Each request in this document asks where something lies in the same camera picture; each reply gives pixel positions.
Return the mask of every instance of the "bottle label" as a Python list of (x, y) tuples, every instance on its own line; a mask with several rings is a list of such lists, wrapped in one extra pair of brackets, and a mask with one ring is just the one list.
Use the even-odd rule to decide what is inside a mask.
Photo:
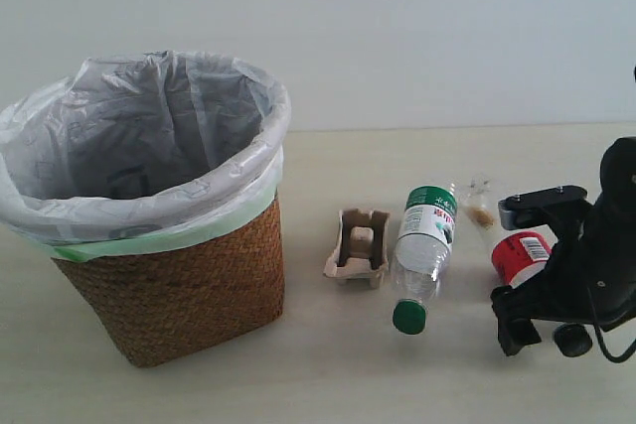
[(518, 287), (546, 266), (552, 253), (546, 240), (538, 233), (515, 233), (493, 249), (492, 262), (506, 285)]
[(420, 233), (435, 237), (450, 250), (456, 215), (457, 201), (448, 191), (433, 186), (417, 188), (411, 191), (406, 200), (397, 240), (405, 235)]

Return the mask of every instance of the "wicker basket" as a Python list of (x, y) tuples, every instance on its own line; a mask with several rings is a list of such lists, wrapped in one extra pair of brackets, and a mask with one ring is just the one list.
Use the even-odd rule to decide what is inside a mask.
[(247, 225), (189, 248), (55, 261), (138, 367), (209, 348), (282, 313), (278, 199)]

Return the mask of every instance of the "black cable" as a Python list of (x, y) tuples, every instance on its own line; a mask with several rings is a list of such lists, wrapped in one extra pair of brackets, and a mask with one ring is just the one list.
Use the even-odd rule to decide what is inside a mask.
[(625, 353), (614, 356), (607, 349), (607, 345), (605, 344), (605, 339), (603, 338), (603, 334), (600, 330), (600, 325), (598, 324), (598, 317), (596, 316), (596, 307), (594, 306), (594, 300), (592, 298), (592, 292), (589, 289), (589, 285), (585, 284), (585, 289), (587, 290), (587, 298), (589, 299), (589, 308), (592, 311), (592, 325), (594, 327), (594, 333), (596, 334), (596, 340), (598, 341), (598, 345), (600, 346), (600, 350), (603, 355), (609, 359), (611, 362), (621, 363), (625, 362), (627, 359), (632, 357), (634, 353), (636, 353), (636, 340), (632, 342), (632, 344), (625, 350)]

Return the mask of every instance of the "plastic bag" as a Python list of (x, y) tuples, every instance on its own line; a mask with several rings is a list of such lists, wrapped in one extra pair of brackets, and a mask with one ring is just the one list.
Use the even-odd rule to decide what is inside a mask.
[(279, 180), (290, 117), (285, 87), (238, 59), (89, 59), (0, 112), (0, 220), (52, 246), (237, 222)]

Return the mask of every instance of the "trash can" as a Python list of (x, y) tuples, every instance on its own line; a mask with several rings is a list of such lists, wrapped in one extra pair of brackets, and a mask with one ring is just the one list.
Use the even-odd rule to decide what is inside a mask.
[(134, 365), (282, 313), (285, 87), (239, 59), (85, 61), (0, 112), (0, 219), (46, 251)]

